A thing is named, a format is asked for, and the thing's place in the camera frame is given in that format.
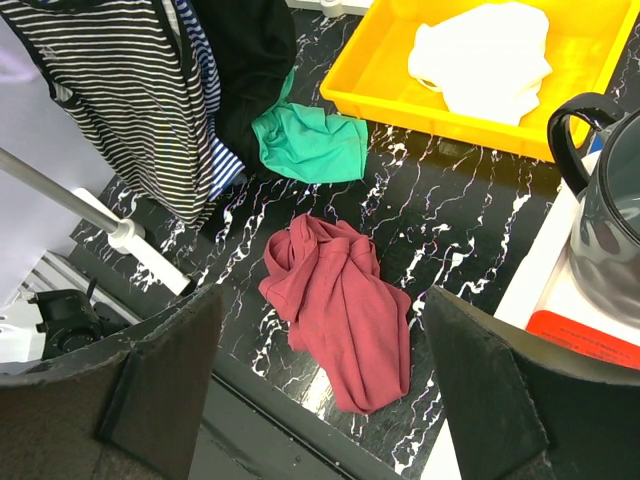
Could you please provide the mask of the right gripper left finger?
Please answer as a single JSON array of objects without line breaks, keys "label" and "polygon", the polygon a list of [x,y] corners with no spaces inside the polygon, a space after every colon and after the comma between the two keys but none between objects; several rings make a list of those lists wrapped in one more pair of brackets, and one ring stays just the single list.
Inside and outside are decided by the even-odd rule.
[{"label": "right gripper left finger", "polygon": [[4,479],[185,479],[221,331],[217,287],[1,377]]}]

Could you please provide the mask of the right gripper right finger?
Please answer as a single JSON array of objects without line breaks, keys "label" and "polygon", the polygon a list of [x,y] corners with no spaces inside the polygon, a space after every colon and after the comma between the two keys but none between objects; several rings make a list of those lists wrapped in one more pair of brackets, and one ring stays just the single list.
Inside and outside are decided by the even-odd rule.
[{"label": "right gripper right finger", "polygon": [[426,335],[464,479],[636,479],[639,373],[432,287]]}]

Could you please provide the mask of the white tank top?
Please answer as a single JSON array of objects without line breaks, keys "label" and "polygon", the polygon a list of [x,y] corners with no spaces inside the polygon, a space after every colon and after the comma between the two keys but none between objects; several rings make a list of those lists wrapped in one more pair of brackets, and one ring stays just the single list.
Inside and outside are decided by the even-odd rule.
[{"label": "white tank top", "polygon": [[435,26],[421,24],[408,73],[449,112],[517,126],[540,105],[550,23],[520,2],[485,3]]}]

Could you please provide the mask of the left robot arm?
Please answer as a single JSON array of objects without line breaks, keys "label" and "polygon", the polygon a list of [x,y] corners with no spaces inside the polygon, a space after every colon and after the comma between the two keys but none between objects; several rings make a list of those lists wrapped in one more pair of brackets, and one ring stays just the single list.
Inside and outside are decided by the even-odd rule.
[{"label": "left robot arm", "polygon": [[1,373],[18,375],[98,342],[133,323],[92,303],[97,281],[87,289],[50,290],[19,295],[1,309]]}]

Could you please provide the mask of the maroon tank top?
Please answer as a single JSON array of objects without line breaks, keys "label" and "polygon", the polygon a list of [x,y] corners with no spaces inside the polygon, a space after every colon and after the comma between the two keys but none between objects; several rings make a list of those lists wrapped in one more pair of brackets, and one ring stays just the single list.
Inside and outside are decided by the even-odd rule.
[{"label": "maroon tank top", "polygon": [[292,349],[326,372],[337,407],[373,413],[410,387],[411,299],[385,282],[374,243],[309,214],[272,235],[259,291],[288,323]]}]

